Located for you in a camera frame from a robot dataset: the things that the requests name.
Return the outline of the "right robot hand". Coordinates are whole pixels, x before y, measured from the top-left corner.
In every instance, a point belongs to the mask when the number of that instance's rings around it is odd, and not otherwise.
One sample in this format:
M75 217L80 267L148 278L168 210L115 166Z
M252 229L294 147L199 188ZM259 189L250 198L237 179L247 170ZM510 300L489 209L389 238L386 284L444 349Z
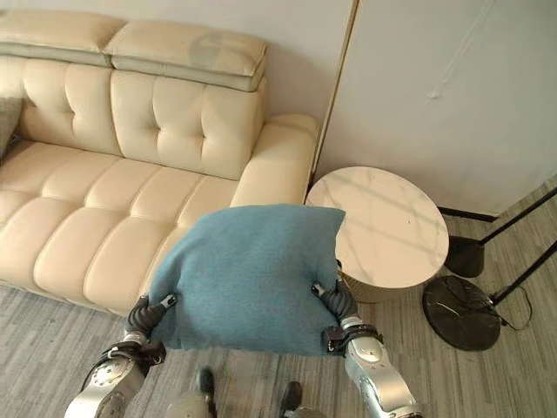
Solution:
M325 308L336 318L339 324L352 317L358 317L358 304L354 299L348 285L346 284L345 274L342 270L342 263L337 263L337 279L335 287L329 290L318 282L312 284L312 293L316 295Z

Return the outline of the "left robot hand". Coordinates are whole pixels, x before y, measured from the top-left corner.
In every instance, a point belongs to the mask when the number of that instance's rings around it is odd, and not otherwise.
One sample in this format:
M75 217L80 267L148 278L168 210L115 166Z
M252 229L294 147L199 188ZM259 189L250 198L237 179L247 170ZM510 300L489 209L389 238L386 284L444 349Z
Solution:
M159 303L151 305L149 295L142 294L127 315L125 332L127 334L140 333L144 337L150 337L153 329L176 302L176 295L171 293L166 295Z

